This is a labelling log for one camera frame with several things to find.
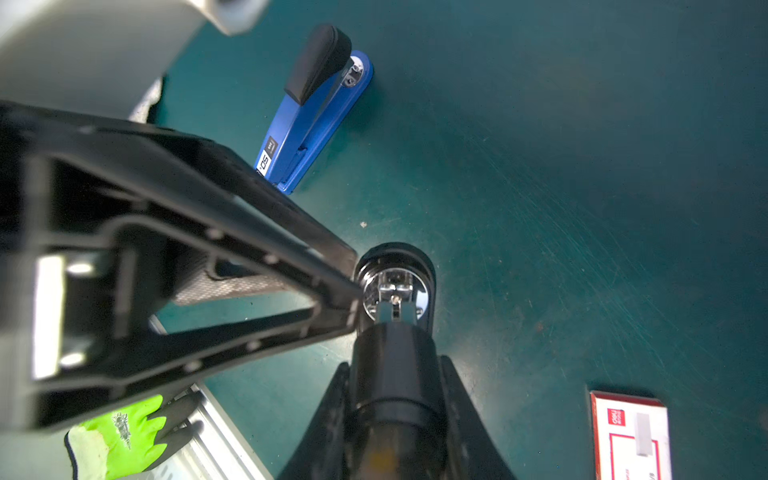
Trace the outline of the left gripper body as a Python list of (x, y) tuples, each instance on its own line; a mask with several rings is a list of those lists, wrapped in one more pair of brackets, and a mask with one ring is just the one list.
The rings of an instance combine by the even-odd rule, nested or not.
[(1, 426), (351, 332), (355, 251), (214, 141), (1, 105)]

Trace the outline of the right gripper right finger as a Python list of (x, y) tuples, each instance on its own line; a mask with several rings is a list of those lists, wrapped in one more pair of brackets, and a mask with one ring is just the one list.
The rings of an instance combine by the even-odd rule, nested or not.
[(445, 479), (515, 479), (491, 440), (452, 362), (439, 357), (447, 417)]

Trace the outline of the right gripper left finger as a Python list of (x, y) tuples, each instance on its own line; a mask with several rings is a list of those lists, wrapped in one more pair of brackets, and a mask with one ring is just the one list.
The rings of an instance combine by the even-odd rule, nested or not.
[(345, 479), (345, 432), (350, 367), (341, 363), (299, 445), (277, 479)]

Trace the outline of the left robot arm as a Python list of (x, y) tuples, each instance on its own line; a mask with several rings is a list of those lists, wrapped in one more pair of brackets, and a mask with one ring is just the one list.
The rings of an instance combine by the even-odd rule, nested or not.
[(1, 5), (1, 426), (59, 429), (245, 360), (350, 332), (352, 248), (279, 189), (282, 162), (355, 87), (362, 58), (315, 28), (298, 112), (254, 165), (130, 118), (204, 24), (263, 1)]

